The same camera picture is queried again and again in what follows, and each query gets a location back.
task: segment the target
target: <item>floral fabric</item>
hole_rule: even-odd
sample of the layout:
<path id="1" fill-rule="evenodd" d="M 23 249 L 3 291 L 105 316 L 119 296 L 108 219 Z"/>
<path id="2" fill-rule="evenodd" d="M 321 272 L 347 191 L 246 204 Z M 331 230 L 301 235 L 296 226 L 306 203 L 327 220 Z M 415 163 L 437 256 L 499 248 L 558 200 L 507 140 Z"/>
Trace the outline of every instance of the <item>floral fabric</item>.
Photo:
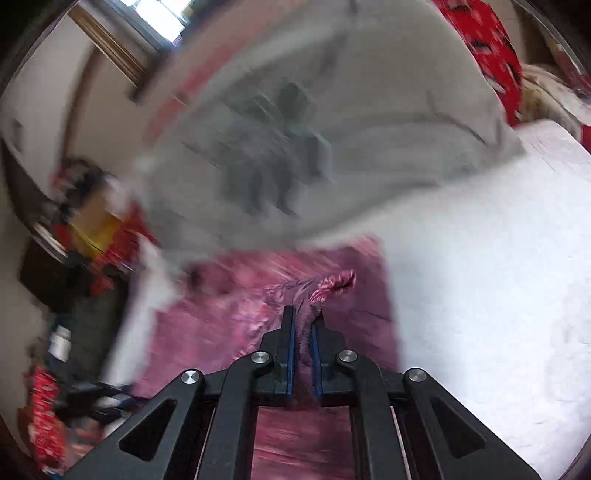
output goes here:
<path id="1" fill-rule="evenodd" d="M 320 408 L 312 392 L 310 326 L 319 308 L 348 347 L 395 369 L 391 309 L 379 245 L 337 250 L 230 253 L 191 269 L 193 288 L 161 313 L 150 365 L 134 393 L 151 397 L 187 368 L 208 374 L 257 349 L 296 315 L 297 369 L 290 410 L 261 408 L 252 478 L 350 479 L 353 452 L 346 407 Z"/>

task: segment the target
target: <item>pink fabric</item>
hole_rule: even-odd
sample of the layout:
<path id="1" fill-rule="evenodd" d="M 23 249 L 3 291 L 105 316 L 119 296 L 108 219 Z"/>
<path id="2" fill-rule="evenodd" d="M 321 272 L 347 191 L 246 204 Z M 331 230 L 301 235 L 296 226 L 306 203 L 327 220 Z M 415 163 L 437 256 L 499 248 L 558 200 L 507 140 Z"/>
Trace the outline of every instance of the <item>pink fabric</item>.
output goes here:
<path id="1" fill-rule="evenodd" d="M 337 250 L 229 254 L 193 267 L 198 287 L 158 318 L 151 360 L 134 394 L 151 397 L 187 368 L 208 374 L 257 349 L 296 315 L 297 369 L 291 411 L 261 408 L 252 478 L 353 478 L 347 408 L 320 408 L 312 395 L 310 325 L 322 308 L 348 347 L 395 369 L 396 354 L 378 244 Z"/>

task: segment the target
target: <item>white bedsheet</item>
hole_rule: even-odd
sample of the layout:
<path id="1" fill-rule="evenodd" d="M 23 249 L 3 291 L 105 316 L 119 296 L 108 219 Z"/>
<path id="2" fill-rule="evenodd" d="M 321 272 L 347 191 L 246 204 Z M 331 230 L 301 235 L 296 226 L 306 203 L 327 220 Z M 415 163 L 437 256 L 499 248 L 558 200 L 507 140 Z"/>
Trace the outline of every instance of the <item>white bedsheet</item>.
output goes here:
<path id="1" fill-rule="evenodd" d="M 314 244 L 385 244 L 402 369 L 423 367 L 544 480 L 591 432 L 591 155 L 550 121 L 523 158 Z"/>

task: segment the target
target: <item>cardboard box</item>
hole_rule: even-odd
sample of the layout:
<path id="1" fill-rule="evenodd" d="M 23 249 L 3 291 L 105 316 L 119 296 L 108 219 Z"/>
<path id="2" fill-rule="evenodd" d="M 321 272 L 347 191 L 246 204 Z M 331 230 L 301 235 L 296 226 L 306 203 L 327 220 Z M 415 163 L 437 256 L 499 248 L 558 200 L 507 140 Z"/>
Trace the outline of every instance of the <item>cardboard box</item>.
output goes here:
<path id="1" fill-rule="evenodd" d="M 104 252 L 122 223 L 107 211 L 107 206 L 106 190 L 98 189 L 70 222 L 72 245 L 87 257 Z"/>

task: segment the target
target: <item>gray blanket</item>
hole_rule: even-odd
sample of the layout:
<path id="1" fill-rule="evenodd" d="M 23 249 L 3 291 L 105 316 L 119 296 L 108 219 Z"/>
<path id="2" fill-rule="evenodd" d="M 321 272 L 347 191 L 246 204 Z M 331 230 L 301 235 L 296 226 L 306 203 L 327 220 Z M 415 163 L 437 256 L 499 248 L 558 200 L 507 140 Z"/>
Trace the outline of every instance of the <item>gray blanket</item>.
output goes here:
<path id="1" fill-rule="evenodd" d="M 209 80 L 151 153 L 142 201 L 182 265 L 286 246 L 520 152 L 434 6 L 310 1 Z"/>

